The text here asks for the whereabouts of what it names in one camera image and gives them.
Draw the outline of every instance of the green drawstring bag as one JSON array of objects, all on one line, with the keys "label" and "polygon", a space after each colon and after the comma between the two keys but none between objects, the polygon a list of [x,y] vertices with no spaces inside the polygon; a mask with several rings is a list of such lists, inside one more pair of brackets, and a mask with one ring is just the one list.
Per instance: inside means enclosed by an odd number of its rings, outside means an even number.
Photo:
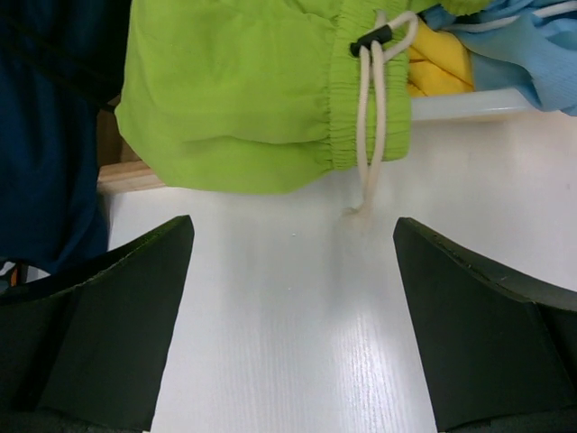
[{"label": "green drawstring bag", "polygon": [[[121,134],[170,186],[283,193],[350,169],[360,65],[349,46],[378,9],[392,19],[408,1],[135,1]],[[386,71],[389,161],[408,152],[406,54]],[[369,158],[374,107],[371,89]]]}]

